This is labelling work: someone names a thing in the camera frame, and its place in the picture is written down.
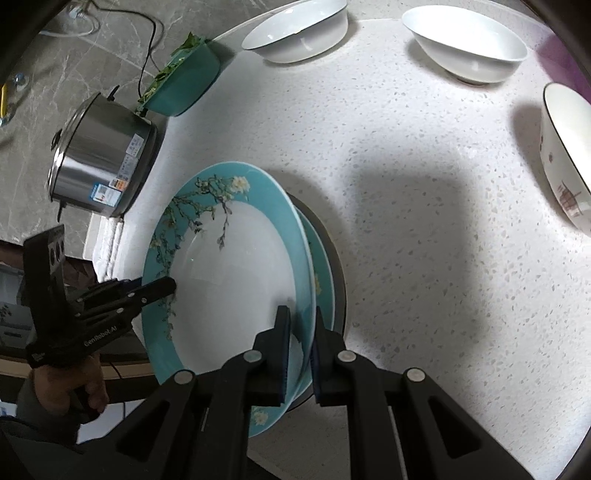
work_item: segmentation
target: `teal bowl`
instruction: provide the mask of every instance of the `teal bowl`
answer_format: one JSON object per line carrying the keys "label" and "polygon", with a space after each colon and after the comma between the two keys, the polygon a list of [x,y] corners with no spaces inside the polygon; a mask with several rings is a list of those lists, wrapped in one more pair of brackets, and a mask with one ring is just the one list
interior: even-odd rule
{"label": "teal bowl", "polygon": [[185,56],[185,61],[166,78],[154,94],[141,103],[139,110],[148,109],[165,116],[177,116],[188,110],[217,78],[220,61],[206,44],[192,50],[180,50],[169,64]]}

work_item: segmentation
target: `screw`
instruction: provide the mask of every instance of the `screw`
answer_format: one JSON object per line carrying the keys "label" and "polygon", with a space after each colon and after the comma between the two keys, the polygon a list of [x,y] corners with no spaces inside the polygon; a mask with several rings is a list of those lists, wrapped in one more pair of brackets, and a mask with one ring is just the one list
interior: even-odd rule
{"label": "screw", "polygon": [[258,362],[261,358],[262,353],[260,353],[258,350],[249,350],[248,352],[244,352],[244,360],[250,364]]}
{"label": "screw", "polygon": [[22,92],[29,85],[29,77],[24,73],[17,73],[12,79],[17,92]]}
{"label": "screw", "polygon": [[407,372],[407,377],[411,382],[422,382],[427,376],[420,368],[411,368]]}
{"label": "screw", "polygon": [[349,363],[355,361],[357,355],[355,355],[355,353],[351,350],[342,350],[337,354],[336,358],[338,358],[341,362]]}
{"label": "screw", "polygon": [[193,380],[193,372],[189,370],[181,370],[174,375],[174,381],[179,385],[188,384],[191,380]]}

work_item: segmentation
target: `teal-rimmed plate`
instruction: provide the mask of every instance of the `teal-rimmed plate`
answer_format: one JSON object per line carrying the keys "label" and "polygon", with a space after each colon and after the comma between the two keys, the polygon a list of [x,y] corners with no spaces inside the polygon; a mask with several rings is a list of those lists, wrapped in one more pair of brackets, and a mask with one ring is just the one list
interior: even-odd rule
{"label": "teal-rimmed plate", "polygon": [[278,305],[292,312],[287,393],[256,407],[250,435],[271,427],[297,394],[314,336],[316,286],[304,226],[281,186],[249,164],[206,168],[166,207],[143,282],[169,275],[177,292],[142,312],[146,350],[163,383],[179,369],[201,374],[252,348]]}

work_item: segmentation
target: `barcode sticker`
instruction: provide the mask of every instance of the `barcode sticker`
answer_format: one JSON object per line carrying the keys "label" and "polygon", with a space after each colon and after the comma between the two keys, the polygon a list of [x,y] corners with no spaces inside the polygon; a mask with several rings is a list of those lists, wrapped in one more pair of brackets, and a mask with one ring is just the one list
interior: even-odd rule
{"label": "barcode sticker", "polygon": [[110,207],[116,206],[120,198],[121,192],[119,190],[112,189],[107,185],[102,185],[100,183],[95,183],[95,186],[90,193],[91,200]]}
{"label": "barcode sticker", "polygon": [[140,137],[138,134],[134,134],[134,137],[131,139],[131,142],[129,142],[129,145],[127,146],[127,150],[125,150],[125,153],[131,155],[132,157],[137,157],[139,151],[142,149],[143,146],[144,139]]}

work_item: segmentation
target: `white bowl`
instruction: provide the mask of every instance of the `white bowl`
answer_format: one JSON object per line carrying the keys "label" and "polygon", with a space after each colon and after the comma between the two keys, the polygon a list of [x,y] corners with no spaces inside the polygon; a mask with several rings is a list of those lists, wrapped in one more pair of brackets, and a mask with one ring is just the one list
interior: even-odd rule
{"label": "white bowl", "polygon": [[591,105],[559,83],[544,89],[540,156],[556,200],[591,236]]}
{"label": "white bowl", "polygon": [[471,84],[502,82],[527,58],[527,46],[513,31],[464,8],[412,8],[404,13],[402,23],[427,55]]}
{"label": "white bowl", "polygon": [[242,48],[274,63],[292,63],[334,47],[348,28],[347,0],[310,0],[265,20]]}

